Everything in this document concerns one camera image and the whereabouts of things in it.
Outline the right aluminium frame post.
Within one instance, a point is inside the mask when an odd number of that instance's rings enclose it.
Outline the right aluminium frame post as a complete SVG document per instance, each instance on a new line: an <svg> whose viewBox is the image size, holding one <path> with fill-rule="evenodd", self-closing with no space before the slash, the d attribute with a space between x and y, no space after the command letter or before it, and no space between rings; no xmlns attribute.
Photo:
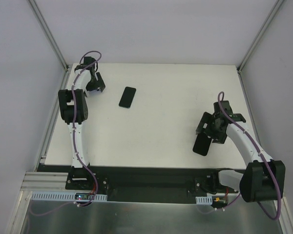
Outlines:
<svg viewBox="0 0 293 234"><path fill-rule="evenodd" d="M251 58L252 54L255 52L257 46L259 45L261 39L264 37L266 31L268 30L269 26L272 24L273 20L277 16L278 12L282 8L286 1L285 0L276 0L272 9L268 13L267 17L265 18L263 24L261 25L259 31L257 32L255 38L253 39L250 47L248 48L247 52L245 53L242 61L237 66L237 72L240 74L244 67L247 65L249 59Z"/></svg>

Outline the front aluminium rail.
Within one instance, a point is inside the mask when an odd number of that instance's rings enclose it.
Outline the front aluminium rail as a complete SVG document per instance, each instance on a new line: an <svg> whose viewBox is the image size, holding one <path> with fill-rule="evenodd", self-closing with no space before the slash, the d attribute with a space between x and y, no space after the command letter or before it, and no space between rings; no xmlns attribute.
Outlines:
<svg viewBox="0 0 293 234"><path fill-rule="evenodd" d="M68 173L27 172L21 191L64 191Z"/></svg>

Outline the black smartphone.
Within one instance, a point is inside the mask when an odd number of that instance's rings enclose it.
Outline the black smartphone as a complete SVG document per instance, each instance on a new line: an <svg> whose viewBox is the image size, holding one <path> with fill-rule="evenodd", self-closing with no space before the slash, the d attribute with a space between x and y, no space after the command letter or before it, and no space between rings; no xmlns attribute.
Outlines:
<svg viewBox="0 0 293 234"><path fill-rule="evenodd" d="M119 101L119 107L130 108L135 97L136 88L125 87L122 97Z"/></svg>

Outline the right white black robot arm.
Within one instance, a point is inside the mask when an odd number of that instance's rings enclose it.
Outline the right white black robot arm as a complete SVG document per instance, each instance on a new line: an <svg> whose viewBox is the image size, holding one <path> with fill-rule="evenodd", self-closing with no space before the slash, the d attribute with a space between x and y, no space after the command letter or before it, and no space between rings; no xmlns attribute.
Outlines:
<svg viewBox="0 0 293 234"><path fill-rule="evenodd" d="M232 169L220 170L210 180L215 192L226 187L241 193L245 202L279 201L283 195L285 164L267 154L248 131L242 114L232 111L229 101L213 104L214 112L204 112L196 129L193 152L206 156L212 143L224 144L229 138L240 153L246 169L239 173Z"/></svg>

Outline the black phone case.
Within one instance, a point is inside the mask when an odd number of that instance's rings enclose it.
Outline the black phone case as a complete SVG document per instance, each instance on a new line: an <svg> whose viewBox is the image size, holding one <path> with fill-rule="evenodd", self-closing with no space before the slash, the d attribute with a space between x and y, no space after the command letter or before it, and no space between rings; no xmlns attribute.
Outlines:
<svg viewBox="0 0 293 234"><path fill-rule="evenodd" d="M201 156L207 156L210 145L211 138L205 133L200 133L197 135L192 151Z"/></svg>

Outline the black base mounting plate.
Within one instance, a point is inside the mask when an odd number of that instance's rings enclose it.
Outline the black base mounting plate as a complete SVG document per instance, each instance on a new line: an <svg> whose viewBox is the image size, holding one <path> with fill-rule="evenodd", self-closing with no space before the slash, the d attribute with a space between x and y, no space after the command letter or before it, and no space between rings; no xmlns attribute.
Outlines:
<svg viewBox="0 0 293 234"><path fill-rule="evenodd" d="M67 173L66 190L91 191L108 201L194 204L196 197L236 190L218 180L220 169L39 165L38 172Z"/></svg>

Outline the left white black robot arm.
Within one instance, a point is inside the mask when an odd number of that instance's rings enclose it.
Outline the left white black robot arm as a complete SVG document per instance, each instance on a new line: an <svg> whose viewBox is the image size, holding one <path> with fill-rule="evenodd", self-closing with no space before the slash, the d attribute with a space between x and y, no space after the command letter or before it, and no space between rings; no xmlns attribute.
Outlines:
<svg viewBox="0 0 293 234"><path fill-rule="evenodd" d="M93 92L103 92L105 82L98 72L98 60L84 55L74 69L73 81L66 89L58 91L60 116L68 127L72 148L72 172L85 172L77 177L82 189L90 189L96 182L89 169L89 157L85 139L88 106L86 98Z"/></svg>

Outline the aluminium frame post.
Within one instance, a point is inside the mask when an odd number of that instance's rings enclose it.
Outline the aluminium frame post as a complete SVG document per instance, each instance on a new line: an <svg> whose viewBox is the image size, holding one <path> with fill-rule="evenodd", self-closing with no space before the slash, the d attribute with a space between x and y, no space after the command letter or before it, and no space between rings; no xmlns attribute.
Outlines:
<svg viewBox="0 0 293 234"><path fill-rule="evenodd" d="M247 52L245 53L242 61L237 66L237 72L240 74L244 67L247 65L249 59L251 58L252 54L255 52L257 46L259 45L261 39L264 37L266 31L268 30L269 26L272 24L273 20L277 16L278 12L282 8L286 1L285 0L276 0L272 9L268 13L267 17L265 18L263 24L261 25L259 31L257 32L255 38L253 39L250 47L248 48Z"/></svg>
<svg viewBox="0 0 293 234"><path fill-rule="evenodd" d="M41 29L42 29L42 32L43 34L45 35L49 45L51 46L55 56L57 57L61 67L67 71L68 68L69 68L69 64L66 62L43 14L42 14L42 11L40 10L37 2L35 0L27 0L26 1L30 7L30 9L32 10L36 20L38 21Z"/></svg>

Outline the left aluminium frame post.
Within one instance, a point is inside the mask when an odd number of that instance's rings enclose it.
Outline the left aluminium frame post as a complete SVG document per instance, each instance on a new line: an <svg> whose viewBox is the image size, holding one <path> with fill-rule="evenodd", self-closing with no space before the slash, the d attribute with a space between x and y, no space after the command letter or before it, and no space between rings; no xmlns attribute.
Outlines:
<svg viewBox="0 0 293 234"><path fill-rule="evenodd" d="M49 45L51 46L55 56L57 57L61 67L67 71L68 68L69 68L69 64L66 62L43 14L42 14L42 11L40 10L37 2L35 0L27 0L26 1L30 7L30 9L32 10L36 20L38 21L41 29L42 29L42 32L43 34L45 35Z"/></svg>

